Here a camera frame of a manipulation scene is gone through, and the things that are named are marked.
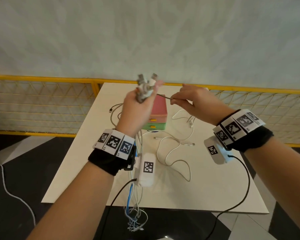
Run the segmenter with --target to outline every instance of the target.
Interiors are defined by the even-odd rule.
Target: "stacked boxes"
[[[152,108],[152,112],[148,123],[143,126],[144,130],[164,130],[167,122],[167,104],[166,99],[159,95],[156,96]]]

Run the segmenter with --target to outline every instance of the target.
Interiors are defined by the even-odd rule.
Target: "tabletop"
[[[53,203],[66,189],[70,182],[87,162],[92,152],[92,146],[98,140],[104,129],[113,128],[110,121],[109,109],[123,102],[128,91],[135,89],[135,84],[104,83],[96,97],[89,113],[86,116],[79,132],[77,133],[71,147],[68,150],[62,164],[60,165],[53,181],[51,182],[43,203]],[[179,91],[179,86],[162,86],[159,93],[171,96]],[[187,119],[171,120],[181,108],[170,105],[167,100],[168,118],[166,131],[176,138],[188,137],[192,129],[186,123]],[[115,111],[113,118],[117,123],[117,115],[121,108]],[[185,111],[178,113],[178,117],[189,117]],[[192,179],[187,182],[178,172],[185,177],[189,176],[189,169],[183,162],[177,162],[172,167],[166,167],[156,163],[155,180],[152,187],[143,188],[141,207],[187,209],[205,211],[223,211],[239,203],[247,190],[248,177],[242,164],[236,160],[223,165],[217,165],[211,158],[204,146],[204,140],[213,135],[213,125],[196,119],[194,121],[194,132],[188,139],[195,146],[182,145],[174,150],[168,157],[167,162],[172,163],[178,159],[188,162],[191,168]],[[163,132],[148,133],[144,135],[144,152],[156,153],[160,140],[153,138],[165,136]],[[159,159],[164,160],[166,154],[176,147],[178,143],[173,140],[165,140],[158,152]],[[242,160],[238,151],[233,154]],[[129,181],[129,173],[121,170],[115,176],[114,184],[107,205],[110,205],[121,187]],[[126,187],[116,199],[114,206],[125,206],[128,197]],[[256,185],[251,180],[249,194],[246,200],[232,210],[240,213],[266,214],[268,210],[258,192]]]

